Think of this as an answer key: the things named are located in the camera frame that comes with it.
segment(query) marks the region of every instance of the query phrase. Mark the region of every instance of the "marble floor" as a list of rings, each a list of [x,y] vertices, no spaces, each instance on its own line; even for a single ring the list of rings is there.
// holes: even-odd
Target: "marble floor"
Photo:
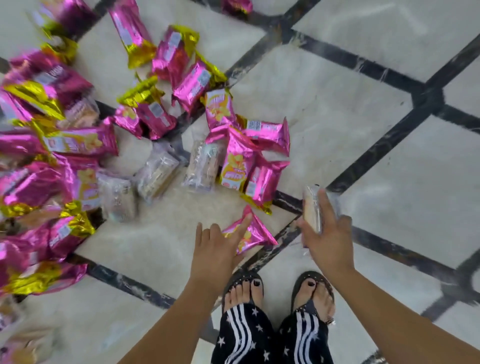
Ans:
[[[36,2],[10,2],[0,13],[2,73],[8,58],[38,45],[25,15]],[[108,114],[133,71],[107,13],[115,0],[87,2],[99,20],[78,34],[74,67]],[[315,269],[291,222],[303,186],[317,183],[341,193],[353,217],[356,268],[480,349],[480,3],[253,0],[243,19],[222,14],[219,0],[137,3],[156,43],[169,24],[200,32],[198,50],[227,73],[237,113],[288,119],[291,165],[272,216],[259,215],[280,244],[252,250],[242,263],[262,276],[274,325],[287,314],[296,277]],[[206,119],[179,121],[167,138],[188,152]],[[152,144],[122,130],[118,137],[120,156],[108,165],[134,174]],[[60,329],[50,363],[115,364],[181,293],[196,223],[226,227],[240,217],[245,202],[233,191],[186,194],[181,178],[161,200],[141,205],[136,222],[107,221],[79,247],[74,259],[89,263],[90,276],[24,301],[32,324]],[[334,361],[380,362],[339,294],[336,304]],[[194,363],[209,363],[220,316],[216,308]]]

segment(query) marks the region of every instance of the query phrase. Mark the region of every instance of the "sandal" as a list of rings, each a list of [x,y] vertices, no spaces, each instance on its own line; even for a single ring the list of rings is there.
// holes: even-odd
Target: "sandal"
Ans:
[[[227,283],[227,286],[225,287],[225,290],[223,291],[223,296],[222,296],[222,312],[225,311],[225,295],[230,292],[230,290],[233,288],[233,287],[236,287],[238,286],[239,284],[242,284],[244,280],[248,280],[250,283],[252,283],[252,281],[254,279],[259,279],[260,282],[262,282],[262,294],[264,293],[264,282],[262,281],[262,278],[258,275],[258,273],[256,272],[253,272],[253,271],[249,271],[249,270],[243,270],[243,269],[239,269],[237,270],[235,273],[233,273],[232,277],[230,278],[230,280],[228,281]],[[248,301],[248,303],[252,303],[252,304],[255,304],[255,302],[253,302],[253,298],[252,298],[252,294],[250,294],[250,301]]]
[[[300,275],[300,277],[297,278],[297,281],[295,282],[295,285],[293,286],[293,293],[292,293],[292,304],[290,306],[290,312],[294,311],[305,311],[308,312],[309,314],[317,316],[317,318],[320,320],[320,315],[318,315],[317,309],[315,308],[315,305],[313,304],[313,293],[315,290],[312,292],[312,296],[310,299],[307,301],[306,304],[300,306],[296,310],[293,309],[293,304],[295,302],[295,297],[297,296],[298,292],[300,291],[302,283],[307,279],[307,278],[312,278],[317,282],[317,284],[324,284],[325,287],[327,288],[328,293],[330,294],[330,297],[332,297],[333,302],[335,303],[335,297],[333,295],[333,288],[332,285],[330,284],[327,279],[320,274],[319,272],[315,272],[313,270],[309,270],[307,272],[304,272]],[[328,325],[334,325],[335,320],[333,318],[329,318],[325,324]]]

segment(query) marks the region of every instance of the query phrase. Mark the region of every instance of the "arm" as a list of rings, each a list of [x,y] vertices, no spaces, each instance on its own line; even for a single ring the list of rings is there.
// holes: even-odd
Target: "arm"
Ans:
[[[119,364],[190,364],[217,297],[222,293],[234,267],[241,238],[252,216],[226,239],[218,225],[202,230],[198,224],[190,279],[180,297]]]
[[[435,326],[384,292],[354,268],[351,218],[336,219],[319,192],[323,232],[299,221],[304,243],[390,364],[480,363],[480,351]]]

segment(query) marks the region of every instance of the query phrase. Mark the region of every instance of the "black pants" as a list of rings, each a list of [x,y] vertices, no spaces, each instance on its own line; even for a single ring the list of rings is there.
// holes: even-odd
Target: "black pants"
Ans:
[[[252,303],[225,312],[212,364],[333,364],[328,328],[316,316],[294,312],[274,332],[266,314]]]

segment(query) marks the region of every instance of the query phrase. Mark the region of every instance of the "forearm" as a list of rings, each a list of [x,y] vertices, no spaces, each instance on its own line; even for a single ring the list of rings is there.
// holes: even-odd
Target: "forearm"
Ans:
[[[441,330],[356,271],[332,284],[390,364],[479,363],[480,352]]]
[[[190,364],[216,295],[193,282],[119,364]]]

